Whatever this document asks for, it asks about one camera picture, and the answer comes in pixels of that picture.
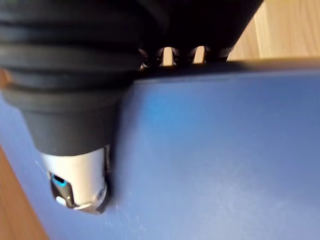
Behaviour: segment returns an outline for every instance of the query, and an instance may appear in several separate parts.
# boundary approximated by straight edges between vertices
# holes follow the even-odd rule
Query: blue board
[[[0,144],[51,239],[320,238],[320,70],[140,81],[120,122],[115,195],[94,216],[53,200],[0,99]]]

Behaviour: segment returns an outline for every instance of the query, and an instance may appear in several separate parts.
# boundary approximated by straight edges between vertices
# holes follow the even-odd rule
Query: wooden floor
[[[229,60],[320,56],[320,0],[266,0]],[[166,50],[166,64],[171,62]],[[0,74],[0,86],[5,75]],[[0,149],[0,239],[47,236]]]

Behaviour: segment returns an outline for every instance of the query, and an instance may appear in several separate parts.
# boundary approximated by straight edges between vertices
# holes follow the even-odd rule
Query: wooden surface
[[[199,48],[197,61],[202,57]],[[165,64],[170,64],[170,49]],[[320,0],[266,0],[229,60],[320,56]],[[5,75],[0,73],[0,86]],[[0,239],[46,239],[0,149]]]
[[[0,148],[0,239],[45,240],[47,238]]]

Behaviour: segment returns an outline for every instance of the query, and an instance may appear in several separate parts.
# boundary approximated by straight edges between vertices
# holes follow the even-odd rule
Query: silver metal connector
[[[91,214],[104,212],[109,200],[105,179],[107,148],[76,156],[41,155],[58,203]]]

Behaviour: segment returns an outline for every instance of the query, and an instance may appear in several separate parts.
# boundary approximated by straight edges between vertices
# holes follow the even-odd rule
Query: blue light
[[[62,188],[64,188],[64,187],[67,185],[67,181],[66,181],[66,180],[63,180],[63,182],[58,181],[58,180],[55,178],[55,175],[54,175],[54,174],[51,175],[51,179],[52,179],[52,181],[53,181],[54,183],[56,183],[58,186],[60,186],[60,187],[62,187]]]

